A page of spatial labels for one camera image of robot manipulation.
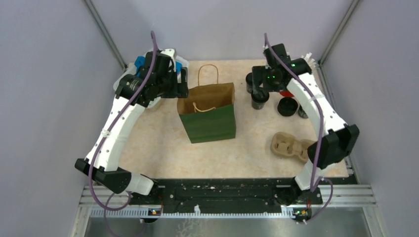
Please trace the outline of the stack of black lids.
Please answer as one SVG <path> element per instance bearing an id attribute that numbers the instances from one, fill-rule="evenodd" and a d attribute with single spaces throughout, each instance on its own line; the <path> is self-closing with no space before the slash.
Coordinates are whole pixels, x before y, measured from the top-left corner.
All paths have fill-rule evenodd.
<path id="1" fill-rule="evenodd" d="M 293 116 L 298 109 L 298 102 L 291 97 L 282 98 L 277 106 L 277 111 L 284 117 Z"/>

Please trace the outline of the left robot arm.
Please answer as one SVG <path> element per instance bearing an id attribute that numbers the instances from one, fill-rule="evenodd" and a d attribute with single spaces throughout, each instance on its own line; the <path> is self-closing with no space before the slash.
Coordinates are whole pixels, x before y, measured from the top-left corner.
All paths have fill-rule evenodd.
<path id="1" fill-rule="evenodd" d="M 188 61 L 174 48 L 151 50 L 115 82 L 109 116 L 91 151 L 75 162 L 75 169 L 116 194 L 139 194 L 146 204 L 158 199 L 155 182 L 119 166 L 120 157 L 136 121 L 161 99 L 188 96 Z"/>

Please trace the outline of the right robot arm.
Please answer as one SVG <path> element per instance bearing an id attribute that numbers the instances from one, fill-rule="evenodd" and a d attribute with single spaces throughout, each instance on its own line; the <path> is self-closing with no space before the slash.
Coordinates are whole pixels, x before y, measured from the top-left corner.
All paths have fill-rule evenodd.
<path id="1" fill-rule="evenodd" d="M 317 141 L 308 147 L 308 162 L 294 177 L 296 186 L 290 189 L 291 200 L 304 203 L 317 179 L 351 154 L 360 130 L 355 124 L 349 125 L 330 105 L 305 59 L 292 60 L 282 43 L 265 43 L 263 55 L 266 64 L 254 66 L 251 72 L 252 106 L 261 109 L 271 92 L 287 90 L 307 114 L 317 135 Z"/>

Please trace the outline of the white plastic basket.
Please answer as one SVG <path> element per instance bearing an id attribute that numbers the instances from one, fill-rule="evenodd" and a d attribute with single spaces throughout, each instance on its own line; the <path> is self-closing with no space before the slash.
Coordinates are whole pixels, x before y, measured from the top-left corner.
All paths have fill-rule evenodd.
<path id="1" fill-rule="evenodd" d="M 129 100 L 137 89 L 141 86 L 143 81 L 145 80 L 148 71 L 151 67 L 152 56 L 153 52 L 149 51 L 143 55 L 145 57 L 145 63 L 143 66 L 139 68 L 140 76 L 136 77 L 134 74 L 136 73 L 137 67 L 133 65 L 130 67 L 114 84 L 114 90 L 116 97 L 123 97 Z M 182 57 L 176 56 L 176 61 L 182 64 L 182 68 L 185 67 L 187 69 L 187 77 L 188 77 L 188 66 L 189 63 L 184 60 Z M 181 82 L 181 75 L 177 76 L 178 82 Z M 134 98 L 131 102 L 132 105 L 139 104 L 145 108 L 149 107 L 150 104 L 154 103 L 158 98 L 149 98 L 149 80 L 146 82 L 143 89 L 140 93 Z"/>

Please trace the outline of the green brown paper bag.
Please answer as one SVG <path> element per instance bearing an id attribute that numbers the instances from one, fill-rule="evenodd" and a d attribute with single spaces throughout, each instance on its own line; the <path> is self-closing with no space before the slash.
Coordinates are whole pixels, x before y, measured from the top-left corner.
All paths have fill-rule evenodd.
<path id="1" fill-rule="evenodd" d="M 192 144 L 234 139 L 236 118 L 234 111 L 234 83 L 220 83 L 216 69 L 216 83 L 189 89 L 187 98 L 177 100 L 177 112 Z"/>

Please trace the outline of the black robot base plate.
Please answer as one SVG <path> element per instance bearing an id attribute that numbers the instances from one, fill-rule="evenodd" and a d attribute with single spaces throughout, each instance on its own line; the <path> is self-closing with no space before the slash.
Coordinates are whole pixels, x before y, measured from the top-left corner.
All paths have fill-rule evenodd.
<path id="1" fill-rule="evenodd" d="M 165 214 L 279 213 L 286 206 L 323 204 L 320 189 L 301 191 L 293 178 L 158 179 L 147 196 L 133 194 L 131 205 L 157 205 Z"/>

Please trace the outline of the blue cloth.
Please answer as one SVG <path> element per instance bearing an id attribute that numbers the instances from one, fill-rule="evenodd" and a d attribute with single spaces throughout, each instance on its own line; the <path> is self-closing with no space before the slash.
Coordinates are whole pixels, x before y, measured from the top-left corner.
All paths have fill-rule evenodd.
<path id="1" fill-rule="evenodd" d="M 140 72 L 139 72 L 139 68 L 141 66 L 143 66 L 145 63 L 145 57 L 144 56 L 138 56 L 134 65 L 137 67 L 136 73 L 134 74 L 136 77 L 140 76 Z M 179 75 L 181 72 L 181 68 L 182 68 L 182 64 L 176 61 L 176 71 L 177 71 L 177 75 Z"/>

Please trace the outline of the red cylindrical straw holder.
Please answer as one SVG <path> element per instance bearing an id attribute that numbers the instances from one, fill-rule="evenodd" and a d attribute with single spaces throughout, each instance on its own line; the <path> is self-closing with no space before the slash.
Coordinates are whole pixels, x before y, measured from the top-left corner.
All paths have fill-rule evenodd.
<path id="1" fill-rule="evenodd" d="M 289 98 L 293 98 L 294 95 L 292 93 L 290 93 L 289 91 L 280 91 L 279 92 L 283 97 L 289 97 Z"/>

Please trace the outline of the black coffee cup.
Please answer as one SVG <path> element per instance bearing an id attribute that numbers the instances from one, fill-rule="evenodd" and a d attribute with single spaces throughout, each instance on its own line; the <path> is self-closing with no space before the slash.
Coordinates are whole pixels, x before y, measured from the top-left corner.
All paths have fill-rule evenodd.
<path id="1" fill-rule="evenodd" d="M 299 105 L 298 107 L 298 111 L 297 114 L 302 118 L 302 119 L 309 119 L 307 113 L 305 112 L 305 110 L 303 109 L 302 105 Z"/>
<path id="2" fill-rule="evenodd" d="M 252 94 L 253 92 L 253 80 L 252 80 L 252 73 L 248 73 L 245 78 L 246 81 L 246 90 L 248 93 Z"/>
<path id="3" fill-rule="evenodd" d="M 269 100 L 269 92 L 265 89 L 254 90 L 251 94 L 251 106 L 255 110 L 261 110 Z"/>

